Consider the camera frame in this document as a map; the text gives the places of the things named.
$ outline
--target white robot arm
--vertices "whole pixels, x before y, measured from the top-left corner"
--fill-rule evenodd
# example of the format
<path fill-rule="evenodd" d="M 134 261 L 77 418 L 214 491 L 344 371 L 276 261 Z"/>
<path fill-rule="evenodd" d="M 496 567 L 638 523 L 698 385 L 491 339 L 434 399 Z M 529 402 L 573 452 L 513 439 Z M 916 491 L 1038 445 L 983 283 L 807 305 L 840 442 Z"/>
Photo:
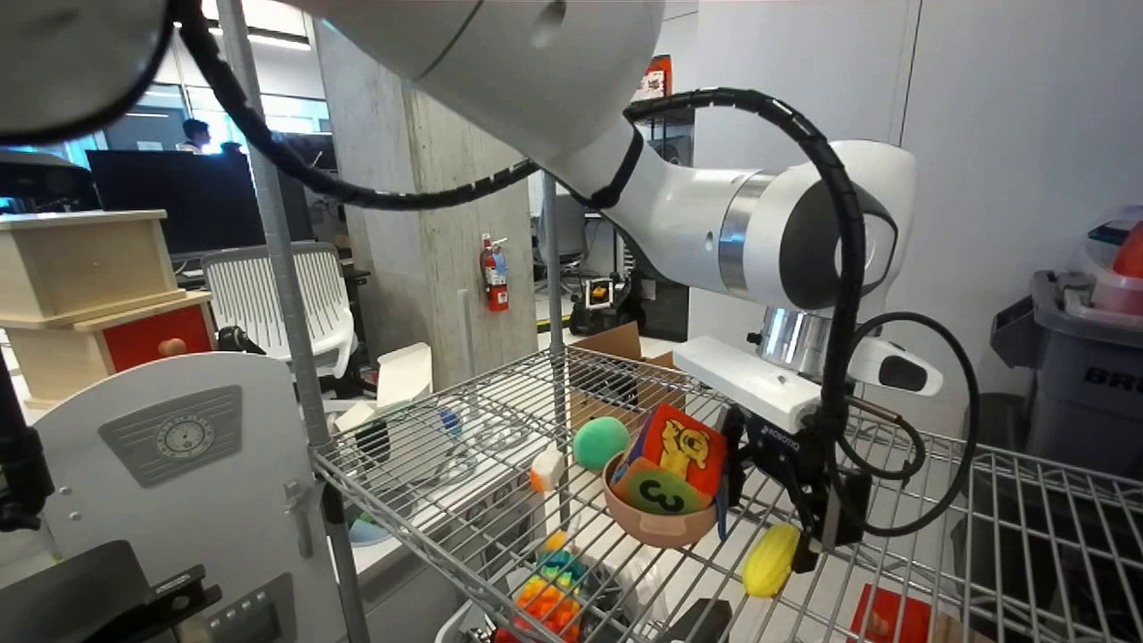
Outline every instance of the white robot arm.
<path fill-rule="evenodd" d="M 834 213 L 810 164 L 782 176 L 662 161 L 620 118 L 662 27 L 662 0 L 297 0 L 420 92 L 604 207 L 657 270 L 746 300 L 833 308 Z M 898 269 L 913 161 L 834 144 L 863 207 L 863 285 Z"/>

